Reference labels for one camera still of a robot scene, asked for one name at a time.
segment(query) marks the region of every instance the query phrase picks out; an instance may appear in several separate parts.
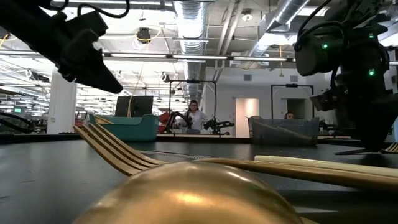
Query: door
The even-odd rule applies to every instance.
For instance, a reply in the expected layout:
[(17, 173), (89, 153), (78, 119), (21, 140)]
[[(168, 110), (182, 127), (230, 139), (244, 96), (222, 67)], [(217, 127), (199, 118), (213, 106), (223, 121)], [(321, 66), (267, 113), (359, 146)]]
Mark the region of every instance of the door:
[(249, 138), (248, 118), (259, 116), (259, 99), (235, 98), (235, 137)]

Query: plastic storage bin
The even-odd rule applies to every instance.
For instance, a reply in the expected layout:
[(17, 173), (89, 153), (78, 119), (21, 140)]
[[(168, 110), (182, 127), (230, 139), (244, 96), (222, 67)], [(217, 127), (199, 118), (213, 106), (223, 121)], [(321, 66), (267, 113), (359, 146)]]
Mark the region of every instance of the plastic storage bin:
[(249, 132), (255, 144), (314, 146), (318, 141), (319, 118), (307, 120), (249, 118)]
[[(93, 114), (89, 114), (89, 116), (90, 123), (95, 124), (95, 116)], [(122, 141), (155, 141), (156, 139), (159, 126), (158, 116), (144, 115), (141, 118), (99, 117), (113, 123), (101, 125)]]

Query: white shirt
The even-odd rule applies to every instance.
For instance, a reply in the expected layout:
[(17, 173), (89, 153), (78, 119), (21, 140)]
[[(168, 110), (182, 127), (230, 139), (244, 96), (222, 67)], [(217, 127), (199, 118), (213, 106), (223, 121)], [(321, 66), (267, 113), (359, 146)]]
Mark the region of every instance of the white shirt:
[[(192, 118), (192, 130), (201, 130), (201, 124), (205, 121), (208, 121), (209, 118), (205, 115), (202, 111), (197, 110), (196, 112), (192, 113), (189, 112), (189, 117)], [(181, 120), (179, 124), (185, 124), (184, 120)]]

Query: gold ball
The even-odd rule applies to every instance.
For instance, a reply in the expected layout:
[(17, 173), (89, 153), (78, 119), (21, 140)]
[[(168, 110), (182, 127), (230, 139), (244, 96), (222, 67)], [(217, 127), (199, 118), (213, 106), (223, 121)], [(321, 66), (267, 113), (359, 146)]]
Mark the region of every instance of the gold ball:
[(132, 176), (76, 223), (296, 224), (289, 203), (248, 172), (209, 162), (164, 164)]

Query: gray bin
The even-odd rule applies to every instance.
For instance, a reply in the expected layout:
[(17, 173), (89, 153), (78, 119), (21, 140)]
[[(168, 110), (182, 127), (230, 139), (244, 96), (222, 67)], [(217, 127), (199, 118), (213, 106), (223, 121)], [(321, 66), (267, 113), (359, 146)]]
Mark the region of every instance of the gray bin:
[(255, 144), (314, 146), (318, 141), (319, 118), (307, 120), (249, 118), (249, 133)]

